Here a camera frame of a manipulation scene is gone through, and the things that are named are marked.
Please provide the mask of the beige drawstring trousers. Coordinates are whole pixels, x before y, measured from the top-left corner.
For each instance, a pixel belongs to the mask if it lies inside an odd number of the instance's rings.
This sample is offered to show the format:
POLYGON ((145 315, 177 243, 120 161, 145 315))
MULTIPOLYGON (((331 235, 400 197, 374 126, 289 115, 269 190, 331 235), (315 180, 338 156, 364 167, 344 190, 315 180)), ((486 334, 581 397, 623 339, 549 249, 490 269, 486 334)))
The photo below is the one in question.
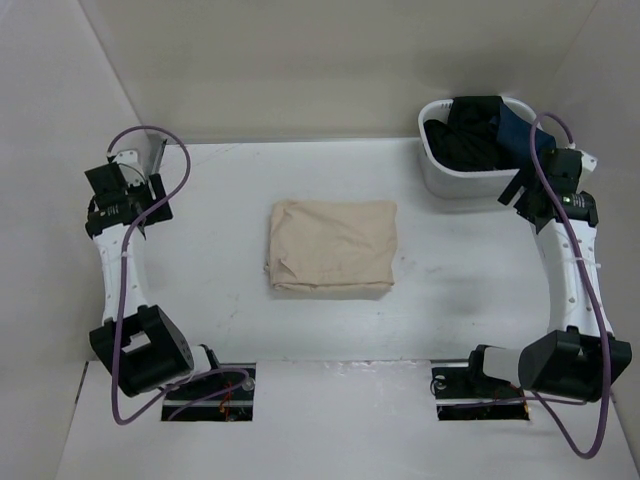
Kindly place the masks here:
POLYGON ((380 296, 395 285, 397 204, 287 199, 269 220, 270 287, 308 296, 380 296))

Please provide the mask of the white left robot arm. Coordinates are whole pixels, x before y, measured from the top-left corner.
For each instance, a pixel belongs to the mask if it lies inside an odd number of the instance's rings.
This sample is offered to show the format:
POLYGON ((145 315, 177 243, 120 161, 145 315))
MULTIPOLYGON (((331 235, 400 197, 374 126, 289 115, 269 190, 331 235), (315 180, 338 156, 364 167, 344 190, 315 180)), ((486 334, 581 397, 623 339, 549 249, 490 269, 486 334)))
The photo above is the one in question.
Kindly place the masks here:
POLYGON ((94 192, 85 229, 99 252, 105 299, 102 324, 89 333, 91 348, 129 397, 190 379, 200 397, 214 398, 223 390, 225 376, 216 368, 213 352, 190 344, 148 300, 145 228, 172 219, 173 213, 164 204, 129 229, 166 191, 159 174, 144 171, 137 155, 126 153, 85 172, 94 192))

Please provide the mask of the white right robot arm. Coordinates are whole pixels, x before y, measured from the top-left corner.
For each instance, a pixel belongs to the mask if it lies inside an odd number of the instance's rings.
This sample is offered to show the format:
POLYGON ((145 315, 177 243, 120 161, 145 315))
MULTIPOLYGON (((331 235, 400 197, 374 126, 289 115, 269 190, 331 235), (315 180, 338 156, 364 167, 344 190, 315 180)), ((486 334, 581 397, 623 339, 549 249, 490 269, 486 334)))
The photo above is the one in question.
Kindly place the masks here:
POLYGON ((580 187, 596 160, 580 150, 555 148, 543 150, 539 163, 521 168, 498 200, 531 225, 548 281, 548 331, 521 350, 477 346, 463 380, 479 396, 510 383, 595 402, 603 390, 601 338, 609 340, 613 379, 632 359, 630 344, 615 338, 602 306, 595 258, 597 206, 580 187))

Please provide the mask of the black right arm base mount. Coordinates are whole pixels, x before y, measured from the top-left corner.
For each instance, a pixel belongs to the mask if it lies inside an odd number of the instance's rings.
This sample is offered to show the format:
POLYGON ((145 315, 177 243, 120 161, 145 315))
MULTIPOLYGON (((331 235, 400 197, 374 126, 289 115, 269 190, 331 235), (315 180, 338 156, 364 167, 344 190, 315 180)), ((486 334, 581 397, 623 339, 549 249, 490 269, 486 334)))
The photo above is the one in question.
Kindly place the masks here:
POLYGON ((431 364, 439 421, 529 421, 524 392, 504 380, 472 378, 466 361, 431 364))

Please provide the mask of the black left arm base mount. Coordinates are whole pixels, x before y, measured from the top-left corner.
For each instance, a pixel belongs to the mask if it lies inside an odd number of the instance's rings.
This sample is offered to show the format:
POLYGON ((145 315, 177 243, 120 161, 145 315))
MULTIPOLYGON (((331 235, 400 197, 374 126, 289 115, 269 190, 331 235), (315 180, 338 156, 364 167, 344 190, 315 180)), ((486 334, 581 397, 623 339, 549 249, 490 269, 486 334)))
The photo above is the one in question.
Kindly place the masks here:
POLYGON ((162 403, 163 422, 249 422, 253 419, 256 364, 228 364, 247 372, 226 372, 191 382, 162 403))

